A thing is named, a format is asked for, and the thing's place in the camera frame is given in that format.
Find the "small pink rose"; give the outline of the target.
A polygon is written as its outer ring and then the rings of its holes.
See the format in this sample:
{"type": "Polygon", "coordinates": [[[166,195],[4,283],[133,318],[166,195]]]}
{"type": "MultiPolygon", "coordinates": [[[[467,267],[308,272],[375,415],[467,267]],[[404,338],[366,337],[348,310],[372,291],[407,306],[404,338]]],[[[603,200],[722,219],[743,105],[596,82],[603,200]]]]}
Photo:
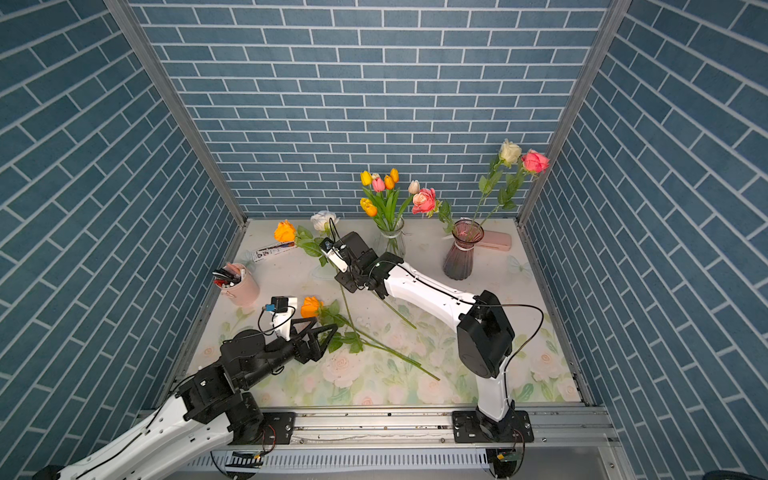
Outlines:
{"type": "Polygon", "coordinates": [[[501,180],[502,168],[511,168],[514,165],[517,166],[517,171],[514,175],[506,175],[504,185],[499,188],[496,207],[481,223],[487,221],[498,210],[513,209],[516,206],[513,197],[518,189],[529,177],[536,177],[538,174],[546,171],[550,167],[550,159],[534,150],[529,150],[525,154],[516,153],[515,151],[508,154],[499,153],[497,159],[491,165],[489,176],[483,176],[480,180],[479,186],[483,194],[482,201],[485,201],[490,196],[492,190],[501,180]]]}

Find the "yellow tulip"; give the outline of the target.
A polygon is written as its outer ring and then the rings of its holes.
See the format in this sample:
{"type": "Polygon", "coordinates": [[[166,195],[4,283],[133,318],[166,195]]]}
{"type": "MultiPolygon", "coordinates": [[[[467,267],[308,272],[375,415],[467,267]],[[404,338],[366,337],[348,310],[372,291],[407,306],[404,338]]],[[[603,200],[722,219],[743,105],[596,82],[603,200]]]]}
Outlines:
{"type": "Polygon", "coordinates": [[[360,200],[360,206],[367,216],[374,218],[378,215],[377,206],[369,198],[362,198],[360,200]]]}
{"type": "Polygon", "coordinates": [[[372,186],[372,178],[375,176],[380,176],[376,173],[370,173],[368,171],[364,171],[361,173],[361,183],[363,187],[363,198],[369,198],[378,208],[378,215],[374,218],[374,222],[376,225],[382,229],[390,229],[390,220],[388,216],[388,190],[386,189],[383,192],[376,193],[372,186]]]}

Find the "white rose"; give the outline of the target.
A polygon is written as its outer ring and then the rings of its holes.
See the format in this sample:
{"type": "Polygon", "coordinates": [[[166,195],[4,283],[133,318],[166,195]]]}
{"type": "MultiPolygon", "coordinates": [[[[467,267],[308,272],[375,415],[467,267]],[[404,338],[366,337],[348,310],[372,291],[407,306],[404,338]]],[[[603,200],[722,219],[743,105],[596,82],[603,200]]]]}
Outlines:
{"type": "MultiPolygon", "coordinates": [[[[321,244],[323,240],[328,237],[333,242],[339,240],[341,238],[338,229],[336,227],[336,221],[337,216],[335,213],[330,212],[328,210],[323,210],[311,217],[311,222],[314,227],[314,229],[318,232],[318,236],[315,238],[315,241],[318,244],[321,244]]],[[[353,316],[351,315],[347,297],[346,297],[346,290],[343,287],[340,287],[343,302],[346,309],[346,317],[349,320],[349,324],[354,332],[357,332],[357,329],[353,322],[353,316]]]]}

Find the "pale pink tulip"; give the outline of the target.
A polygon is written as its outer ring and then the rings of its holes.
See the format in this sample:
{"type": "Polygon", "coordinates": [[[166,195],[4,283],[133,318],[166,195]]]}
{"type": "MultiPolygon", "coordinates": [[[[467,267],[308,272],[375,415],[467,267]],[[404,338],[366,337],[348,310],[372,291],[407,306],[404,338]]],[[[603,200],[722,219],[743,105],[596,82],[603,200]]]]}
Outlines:
{"type": "Polygon", "coordinates": [[[409,196],[404,201],[404,203],[400,206],[398,210],[398,215],[395,220],[395,224],[398,224],[398,222],[402,219],[405,211],[407,210],[408,206],[410,205],[411,201],[413,200],[414,196],[420,191],[420,183],[418,180],[412,180],[411,183],[408,186],[408,194],[409,196]]]}

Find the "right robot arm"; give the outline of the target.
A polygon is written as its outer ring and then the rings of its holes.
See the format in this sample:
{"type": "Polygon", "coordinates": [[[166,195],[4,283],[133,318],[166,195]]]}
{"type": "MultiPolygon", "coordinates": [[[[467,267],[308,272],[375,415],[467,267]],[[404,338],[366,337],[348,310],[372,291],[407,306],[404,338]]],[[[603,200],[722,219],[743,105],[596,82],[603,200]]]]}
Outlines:
{"type": "Polygon", "coordinates": [[[459,358],[477,379],[479,418],[496,426],[510,421],[514,401],[506,370],[517,355],[515,331],[506,315],[512,303],[487,290],[472,294],[444,285],[391,252],[377,254],[356,232],[323,240],[321,250],[338,270],[335,279],[349,292],[365,289],[382,300],[404,300],[453,329],[459,358]]]}

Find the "cream rose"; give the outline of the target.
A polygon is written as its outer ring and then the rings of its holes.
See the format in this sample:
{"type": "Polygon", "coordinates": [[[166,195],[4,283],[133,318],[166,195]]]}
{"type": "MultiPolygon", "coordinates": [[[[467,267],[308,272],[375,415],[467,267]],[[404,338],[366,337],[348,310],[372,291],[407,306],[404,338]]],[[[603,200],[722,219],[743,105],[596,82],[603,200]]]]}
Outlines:
{"type": "Polygon", "coordinates": [[[514,195],[525,181],[528,171],[522,164],[522,149],[517,144],[504,140],[489,172],[479,180],[481,198],[472,220],[482,225],[491,215],[500,209],[509,210],[516,206],[514,195]],[[479,210],[486,203],[493,191],[498,189],[497,205],[484,220],[479,220],[479,210]]]}

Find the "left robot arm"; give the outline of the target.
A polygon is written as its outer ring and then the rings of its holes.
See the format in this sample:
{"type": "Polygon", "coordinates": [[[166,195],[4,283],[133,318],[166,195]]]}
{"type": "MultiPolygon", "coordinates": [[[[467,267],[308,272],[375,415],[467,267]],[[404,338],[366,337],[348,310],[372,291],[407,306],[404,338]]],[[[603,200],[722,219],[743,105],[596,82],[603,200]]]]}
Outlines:
{"type": "Polygon", "coordinates": [[[266,414],[251,388],[286,363],[318,361],[337,331],[315,318],[293,320],[288,338],[268,341],[245,330],[225,341],[221,355],[186,379],[148,418],[67,466],[49,465],[38,479],[163,479],[188,462],[226,445],[271,452],[287,444],[295,416],[266,414]]]}

